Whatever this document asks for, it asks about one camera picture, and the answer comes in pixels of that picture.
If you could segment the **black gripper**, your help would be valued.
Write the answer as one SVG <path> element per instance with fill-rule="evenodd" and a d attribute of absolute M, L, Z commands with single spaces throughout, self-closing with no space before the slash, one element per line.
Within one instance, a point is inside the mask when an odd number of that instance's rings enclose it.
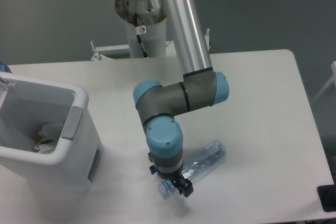
<path fill-rule="evenodd" d="M 183 166 L 177 167 L 160 167 L 150 166 L 151 174 L 158 174 L 159 177 L 165 180 L 170 180 L 173 186 L 178 190 L 180 195 L 188 198 L 194 191 L 192 182 L 182 175 Z"/>

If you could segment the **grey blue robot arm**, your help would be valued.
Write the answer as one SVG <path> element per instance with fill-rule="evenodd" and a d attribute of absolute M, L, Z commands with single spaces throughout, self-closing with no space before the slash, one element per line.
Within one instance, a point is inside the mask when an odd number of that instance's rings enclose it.
<path fill-rule="evenodd" d="M 193 185 L 182 174 L 183 133 L 175 116 L 224 102 L 228 82 L 213 70 L 194 0 L 115 0 L 115 9 L 125 23 L 132 58 L 165 56 L 165 29 L 171 25 L 183 81 L 169 86 L 143 81 L 133 98 L 150 150 L 151 173 L 188 197 Z"/>

